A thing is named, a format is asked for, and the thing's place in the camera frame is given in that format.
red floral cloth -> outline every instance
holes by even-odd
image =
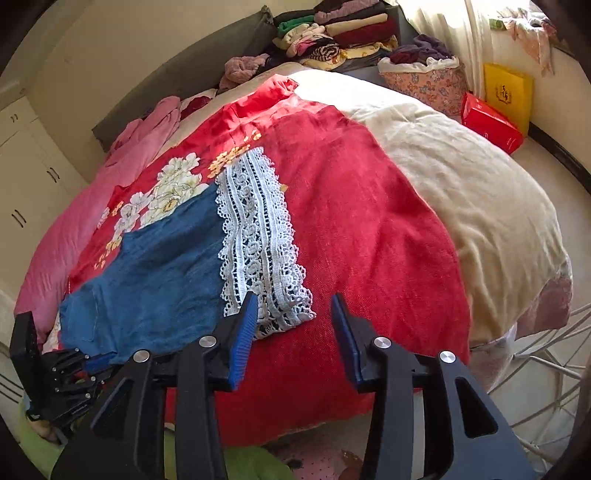
[[[275,163],[317,317],[255,342],[237,392],[217,394],[227,446],[261,444],[371,408],[372,396],[358,395],[345,378],[330,322],[335,292],[405,348],[426,355],[447,349],[468,360],[470,312],[445,227],[365,127],[332,106],[300,99],[296,86],[274,76],[226,105],[110,203],[124,206],[148,191],[173,157],[196,153],[191,173],[207,182],[250,148],[263,147]],[[96,231],[72,273],[73,288],[116,255],[115,248],[94,268],[117,218]],[[174,398],[171,389],[167,421],[174,421]]]

gift box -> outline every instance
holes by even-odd
[[[513,123],[471,93],[464,95],[462,125],[487,138],[509,155],[523,143],[523,135]]]
[[[530,128],[534,79],[496,63],[485,63],[486,103],[505,115],[519,131],[527,135]]]

white curtain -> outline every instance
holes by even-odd
[[[445,42],[466,66],[468,87],[484,98],[483,65],[492,62],[489,0],[398,0],[419,33]]]

dark red folded cloth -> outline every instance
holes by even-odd
[[[189,102],[189,104],[185,107],[185,109],[181,112],[181,120],[187,118],[191,113],[196,112],[200,108],[203,108],[211,101],[211,98],[202,96],[202,97],[195,97],[193,100]]]
[[[348,32],[335,35],[335,42],[341,48],[351,48],[354,45],[365,45],[377,41],[387,41],[392,35],[397,35],[398,29],[390,17],[385,22],[367,25]]]

white wardrobe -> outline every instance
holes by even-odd
[[[87,183],[45,131],[27,98],[0,112],[0,343],[33,252]]]

